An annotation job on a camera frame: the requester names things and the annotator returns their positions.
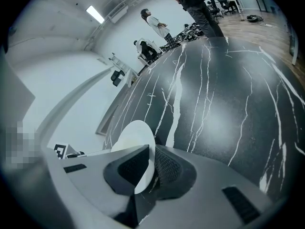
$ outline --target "black vent slot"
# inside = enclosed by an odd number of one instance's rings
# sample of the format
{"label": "black vent slot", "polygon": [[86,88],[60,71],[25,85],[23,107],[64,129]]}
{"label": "black vent slot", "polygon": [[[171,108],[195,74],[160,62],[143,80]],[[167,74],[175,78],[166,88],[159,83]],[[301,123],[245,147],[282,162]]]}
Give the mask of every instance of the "black vent slot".
{"label": "black vent slot", "polygon": [[148,167],[148,160],[149,148],[146,148],[142,152],[120,164],[118,167],[118,173],[121,177],[136,187]]}
{"label": "black vent slot", "polygon": [[236,187],[226,187],[223,193],[245,224],[260,216],[258,210]]}
{"label": "black vent slot", "polygon": [[70,173],[70,172],[82,170],[85,168],[87,168],[85,165],[79,164],[79,165],[75,165],[75,166],[64,167],[63,169],[65,170],[66,173]]}

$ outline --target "desk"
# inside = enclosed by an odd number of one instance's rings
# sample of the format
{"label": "desk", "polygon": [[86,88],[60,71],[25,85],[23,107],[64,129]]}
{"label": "desk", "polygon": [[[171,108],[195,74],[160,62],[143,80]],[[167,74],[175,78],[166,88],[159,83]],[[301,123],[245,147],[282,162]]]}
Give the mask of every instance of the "desk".
{"label": "desk", "polygon": [[195,40],[140,75],[112,118],[104,149],[131,121],[142,120],[156,144],[230,163],[277,200],[289,194],[304,160],[301,96],[292,71],[259,45]]}
{"label": "desk", "polygon": [[[265,0],[262,0],[262,1],[263,1],[263,4],[264,4],[264,7],[265,7],[266,12],[268,12],[267,7],[266,7],[266,4],[265,4]],[[257,2],[257,5],[258,5],[258,7],[259,7],[259,10],[260,10],[260,12],[261,12],[262,10],[261,10],[261,6],[259,6],[258,0],[256,0],[256,2]]]}
{"label": "desk", "polygon": [[242,11],[243,11],[243,9],[242,9],[242,8],[240,8],[240,9],[239,9],[239,6],[238,6],[238,4],[237,4],[237,0],[227,0],[227,1],[228,1],[228,2],[234,1],[234,2],[235,2],[235,4],[236,4],[236,7],[237,7],[237,9],[238,9],[238,12],[239,12],[239,13],[241,13],[241,12],[240,12],[240,10],[242,10]]}

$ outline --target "office chair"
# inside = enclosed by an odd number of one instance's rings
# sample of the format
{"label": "office chair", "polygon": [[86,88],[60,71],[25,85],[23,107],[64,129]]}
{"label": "office chair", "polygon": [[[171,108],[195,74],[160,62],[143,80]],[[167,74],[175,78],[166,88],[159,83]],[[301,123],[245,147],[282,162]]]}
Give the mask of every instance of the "office chair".
{"label": "office chair", "polygon": [[111,76],[112,84],[118,86],[124,76],[125,73],[123,71],[114,71]]}
{"label": "office chair", "polygon": [[224,10],[227,10],[224,12],[224,14],[227,14],[227,13],[232,13],[233,12],[233,8],[231,7],[231,5],[228,3],[227,0],[218,0],[221,4],[221,7],[224,9]]}
{"label": "office chair", "polygon": [[223,17],[223,15],[217,15],[220,12],[220,9],[216,6],[215,0],[211,0],[211,3],[209,4],[212,4],[213,8],[212,10],[210,10],[210,13],[213,15],[214,19],[218,21],[217,17]]}

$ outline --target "ceiling light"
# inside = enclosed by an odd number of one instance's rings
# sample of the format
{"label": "ceiling light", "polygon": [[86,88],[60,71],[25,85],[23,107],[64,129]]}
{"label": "ceiling light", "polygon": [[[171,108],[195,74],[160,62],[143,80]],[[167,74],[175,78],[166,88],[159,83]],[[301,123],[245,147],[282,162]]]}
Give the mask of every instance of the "ceiling light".
{"label": "ceiling light", "polygon": [[104,22],[104,18],[98,13],[98,11],[95,10],[93,6],[90,6],[86,11],[91,14],[99,23],[102,24]]}

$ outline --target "white marble veining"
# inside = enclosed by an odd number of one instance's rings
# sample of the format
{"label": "white marble veining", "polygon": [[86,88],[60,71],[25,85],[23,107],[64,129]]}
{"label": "white marble veining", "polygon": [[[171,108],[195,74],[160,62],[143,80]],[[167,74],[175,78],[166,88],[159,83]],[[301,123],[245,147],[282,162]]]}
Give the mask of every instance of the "white marble veining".
{"label": "white marble veining", "polygon": [[155,65],[148,69],[148,74],[151,74],[151,71],[154,69],[154,67],[156,67],[158,65],[158,63],[156,63],[156,61],[155,61]]}
{"label": "white marble veining", "polygon": [[304,152],[302,149],[300,149],[300,148],[296,145],[296,143],[295,143],[295,148],[297,149],[297,151],[299,151],[302,155],[305,156],[305,152]]}
{"label": "white marble veining", "polygon": [[174,145],[174,135],[176,132],[176,129],[178,127],[178,123],[179,123],[179,119],[180,119],[180,101],[181,101],[181,97],[182,97],[182,83],[181,83],[181,71],[184,68],[185,64],[186,64],[186,52],[185,52],[185,62],[182,64],[182,66],[179,68],[177,76],[176,76],[176,94],[175,94],[175,99],[174,99],[174,103],[173,103],[173,123],[170,129],[170,132],[167,136],[167,140],[166,140],[166,146],[167,147],[173,147]]}
{"label": "white marble veining", "polygon": [[235,149],[235,152],[233,154],[233,156],[231,157],[230,159],[230,162],[228,164],[228,166],[231,164],[232,160],[234,159],[236,153],[237,153],[237,150],[238,150],[238,147],[239,147],[239,143],[240,143],[240,140],[242,139],[242,136],[243,136],[243,125],[244,125],[244,122],[246,121],[247,117],[248,117],[248,111],[247,111],[247,107],[248,107],[248,100],[249,100],[249,97],[252,95],[253,91],[252,91],[252,76],[251,74],[246,70],[246,68],[244,68],[244,70],[248,73],[248,75],[250,76],[250,79],[251,79],[251,92],[250,94],[247,96],[247,99],[246,99],[246,105],[245,105],[245,108],[244,108],[244,111],[246,113],[243,121],[242,121],[242,124],[240,126],[240,136],[239,136],[239,139],[237,141],[237,145],[236,145],[236,149]]}
{"label": "white marble veining", "polygon": [[110,144],[111,144],[111,148],[113,148],[111,135],[110,135]]}
{"label": "white marble veining", "polygon": [[278,86],[280,85],[281,81],[279,81],[279,83],[276,86],[276,106],[277,106],[277,102],[278,102]]}
{"label": "white marble veining", "polygon": [[155,82],[155,84],[154,84],[152,93],[147,95],[147,96],[151,97],[151,101],[150,101],[149,104],[147,104],[147,105],[148,105],[148,109],[147,109],[147,112],[146,112],[146,115],[145,115],[145,118],[144,118],[144,122],[146,121],[146,116],[147,116],[147,114],[148,114],[149,109],[151,108],[152,101],[153,101],[153,97],[155,97],[155,95],[153,95],[153,93],[154,93],[154,89],[156,88],[156,84],[157,84],[157,82],[158,82],[158,80],[159,80],[159,76],[160,76],[160,75],[158,75],[158,78],[157,78],[157,80],[156,80],[156,82]]}
{"label": "white marble veining", "polygon": [[282,171],[282,167],[283,167],[283,160],[281,161],[281,165],[280,165],[280,168],[279,168],[279,170],[278,170],[278,178],[280,178],[280,176],[281,176],[281,171]]}
{"label": "white marble veining", "polygon": [[107,134],[106,134],[106,137],[105,137],[105,146],[107,146],[108,145],[108,143],[109,143],[109,138],[110,138],[110,136],[111,136],[111,131],[112,131],[112,127],[113,127],[113,121],[111,121],[111,127],[109,128],[109,132],[107,132]]}
{"label": "white marble veining", "polygon": [[181,58],[181,56],[182,56],[182,54],[183,54],[183,52],[184,52],[185,47],[186,47],[186,43],[182,45],[182,51],[181,51],[181,54],[180,54],[180,56],[179,56],[179,58],[178,58],[178,62],[177,62],[177,64],[176,64],[176,68],[175,68],[175,73],[173,74],[173,79],[172,79],[172,82],[171,82],[170,87],[168,88],[168,90],[170,90],[171,88],[173,88],[173,82],[174,82],[175,76],[177,75],[178,64],[179,64],[179,62],[180,62],[180,58]]}
{"label": "white marble veining", "polygon": [[262,49],[261,46],[259,46],[259,50],[260,50],[268,59],[270,59],[273,63],[275,63],[275,60],[274,60],[269,54],[267,54],[267,53]]}
{"label": "white marble veining", "polygon": [[272,66],[271,66],[264,58],[262,58],[262,60],[264,60],[265,63],[266,63],[271,69],[273,69]]}
{"label": "white marble veining", "polygon": [[271,148],[270,148],[270,151],[269,151],[269,156],[268,156],[268,159],[267,159],[266,165],[265,165],[265,167],[264,167],[264,169],[263,169],[263,172],[266,170],[267,165],[268,165],[268,163],[269,163],[269,160],[270,160],[270,157],[271,157],[271,152],[272,152],[272,147],[273,147],[273,144],[274,144],[274,143],[275,143],[275,138],[273,138],[273,140],[272,140],[272,143],[271,143]]}
{"label": "white marble veining", "polygon": [[132,102],[133,102],[133,100],[134,100],[134,97],[135,97],[135,96],[133,96],[132,100],[129,102],[128,107],[127,107],[127,110],[126,110],[126,113],[125,113],[125,115],[124,115],[123,123],[122,123],[122,127],[121,127],[121,133],[122,133],[122,131],[123,131],[123,126],[124,126],[124,122],[125,122],[125,117],[126,117],[126,115],[127,115],[127,112],[128,112],[128,110],[129,110],[130,105],[132,104]]}
{"label": "white marble veining", "polygon": [[270,148],[270,151],[269,151],[269,156],[268,156],[266,165],[265,165],[265,167],[263,169],[263,173],[264,174],[262,175],[262,177],[260,178],[260,181],[259,181],[259,188],[264,193],[267,193],[267,191],[269,189],[270,181],[271,181],[271,178],[273,176],[274,169],[275,169],[275,167],[274,167],[275,166],[275,159],[274,159],[273,166],[272,166],[272,172],[271,172],[271,175],[270,175],[270,177],[269,177],[269,179],[267,181],[267,175],[268,175],[267,171],[270,168],[270,167],[267,168],[267,166],[268,166],[268,163],[269,163],[269,160],[270,160],[270,157],[271,157],[271,152],[272,152],[272,147],[273,147],[274,142],[275,142],[275,139],[273,139],[273,141],[272,141],[271,148]]}
{"label": "white marble veining", "polygon": [[284,178],[285,178],[285,165],[286,165],[287,149],[286,149],[286,144],[282,143],[282,124],[281,124],[281,118],[280,118],[280,114],[278,112],[278,108],[277,108],[277,105],[276,105],[275,98],[273,97],[273,94],[270,90],[270,87],[269,87],[266,79],[264,79],[264,81],[267,84],[267,87],[269,89],[271,98],[274,102],[276,117],[277,117],[277,122],[278,122],[278,145],[279,145],[279,149],[282,150],[282,154],[283,154],[283,160],[282,160],[282,164],[281,164],[281,168],[283,169],[283,178],[282,178],[282,183],[281,183],[281,188],[280,188],[280,190],[282,190],[282,186],[283,186],[283,182],[284,182]]}
{"label": "white marble veining", "polygon": [[[304,101],[302,96],[301,96],[301,99]],[[302,107],[303,107],[303,110],[305,111],[304,104],[302,104]]]}
{"label": "white marble veining", "polygon": [[201,94],[201,88],[202,88],[202,83],[203,83],[203,76],[202,76],[203,48],[204,48],[204,46],[202,46],[201,61],[200,61],[200,78],[201,78],[201,81],[200,81],[199,92],[198,92],[197,101],[196,101],[195,110],[194,110],[194,118],[193,118],[193,122],[192,122],[192,126],[191,126],[191,133],[193,132],[193,125],[194,125],[195,118],[196,118],[197,105],[198,105],[198,102],[199,102],[199,96]]}
{"label": "white marble veining", "polygon": [[251,51],[251,50],[238,50],[238,51],[227,51],[228,52],[255,52],[255,53],[262,53],[262,52],[258,52],[258,51]]}
{"label": "white marble veining", "polygon": [[227,56],[227,57],[230,57],[230,58],[233,58],[232,56],[228,55],[228,52],[229,52],[229,49],[227,49],[226,56]]}
{"label": "white marble veining", "polygon": [[205,93],[205,100],[204,100],[204,107],[203,107],[203,114],[202,114],[202,119],[201,119],[201,125],[200,125],[199,129],[197,130],[197,132],[195,133],[195,139],[193,141],[193,147],[192,147],[191,153],[194,151],[194,149],[196,147],[197,139],[198,139],[198,137],[200,136],[200,134],[201,134],[201,132],[203,130],[204,121],[206,120],[206,118],[208,116],[208,114],[207,114],[206,117],[204,117],[205,108],[206,108],[206,100],[208,100],[210,102],[210,106],[211,106],[211,103],[212,103],[212,101],[209,100],[209,84],[210,84],[209,67],[210,67],[210,61],[211,61],[211,48],[208,48],[206,45],[204,45],[204,47],[206,47],[206,49],[209,52],[208,64],[207,64],[207,70],[206,70],[206,73],[207,73],[206,93]]}
{"label": "white marble veining", "polygon": [[118,123],[120,122],[120,119],[121,119],[121,117],[122,117],[122,115],[123,115],[125,109],[127,108],[127,105],[129,104],[129,101],[130,101],[130,99],[131,99],[131,97],[132,97],[132,95],[133,95],[135,89],[137,88],[139,82],[140,82],[140,80],[138,80],[137,83],[136,83],[136,85],[134,86],[134,89],[133,89],[132,93],[130,94],[129,99],[128,99],[128,101],[127,101],[127,103],[126,103],[126,105],[125,105],[125,107],[124,107],[124,109],[123,109],[123,111],[122,111],[122,113],[121,113],[121,115],[120,115],[120,117],[119,117],[119,119],[118,119],[118,121],[117,121],[117,123],[116,123],[116,125],[115,125],[115,127],[114,127],[114,129],[113,129],[113,131],[112,131],[112,133],[115,131],[116,127],[118,126]]}
{"label": "white marble veining", "polygon": [[173,52],[175,51],[175,49],[176,49],[176,48],[174,48],[173,51],[172,51],[172,53],[171,53],[169,56],[166,57],[166,59],[164,60],[163,63],[165,63],[165,61],[167,60],[167,58],[169,58],[169,57],[173,54]]}
{"label": "white marble veining", "polygon": [[174,78],[175,78],[175,75],[177,74],[177,67],[178,67],[178,65],[179,65],[180,57],[181,57],[182,53],[184,52],[185,47],[186,47],[186,43],[182,45],[182,52],[181,52],[181,54],[180,54],[180,56],[179,56],[179,58],[178,58],[178,63],[177,63],[176,68],[175,68],[175,73],[174,73],[174,75],[173,75],[172,82],[170,83],[169,93],[168,93],[168,96],[167,96],[166,101],[165,101],[164,109],[163,109],[163,112],[162,112],[160,121],[159,121],[159,123],[158,123],[158,126],[157,126],[156,131],[155,131],[155,134],[154,134],[154,137],[155,137],[155,138],[156,138],[157,133],[158,133],[158,130],[159,130],[160,126],[161,126],[161,123],[162,123],[162,120],[163,120],[163,117],[164,117],[164,114],[165,114],[165,111],[166,111],[166,108],[167,108],[167,105],[168,105],[168,101],[170,100],[170,97],[171,97],[171,94],[172,94],[172,91],[173,91],[173,87],[174,87],[174,86],[173,86]]}
{"label": "white marble veining", "polygon": [[141,99],[142,99],[142,96],[143,96],[143,94],[144,94],[144,92],[145,92],[145,90],[146,90],[146,87],[147,87],[147,85],[148,85],[148,83],[149,83],[151,77],[149,77],[149,79],[148,79],[148,81],[147,81],[147,83],[146,83],[146,85],[145,85],[145,88],[144,88],[144,90],[143,90],[143,92],[142,92],[142,95],[141,95],[141,97],[140,97],[140,99],[139,99],[139,101],[138,101],[138,104],[137,104],[137,106],[136,106],[136,108],[135,108],[135,110],[134,110],[134,113],[133,113],[133,115],[132,115],[132,119],[133,119],[133,117],[134,117],[135,112],[137,111],[137,108],[138,108],[138,106],[139,106],[139,103],[140,103],[140,101],[141,101]]}
{"label": "white marble veining", "polygon": [[272,64],[275,72],[280,76],[280,78],[286,83],[286,85],[289,87],[290,91],[301,101],[303,105],[305,105],[304,100],[301,98],[301,96],[296,92],[295,88],[291,85],[291,83],[288,81],[288,79],[284,76],[284,74],[274,65]]}
{"label": "white marble veining", "polygon": [[189,151],[189,149],[190,149],[190,145],[191,145],[191,142],[192,142],[192,140],[193,140],[193,137],[194,137],[194,133],[192,134],[192,137],[191,137],[191,140],[190,140],[190,142],[189,142],[189,145],[187,146],[187,152]]}

